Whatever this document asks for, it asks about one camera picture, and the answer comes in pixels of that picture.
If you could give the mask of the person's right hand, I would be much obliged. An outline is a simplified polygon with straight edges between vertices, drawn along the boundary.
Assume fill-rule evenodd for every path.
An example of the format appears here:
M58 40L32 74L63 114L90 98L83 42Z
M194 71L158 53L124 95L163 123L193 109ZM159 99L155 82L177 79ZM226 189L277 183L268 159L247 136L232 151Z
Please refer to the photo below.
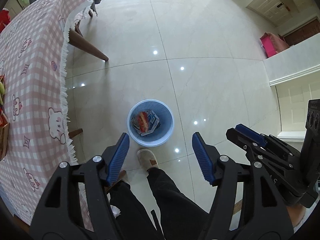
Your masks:
M303 223L306 216L306 207L302 204L295 204L293 206L287 206L287 211L291 219L291 223L294 230L297 230Z

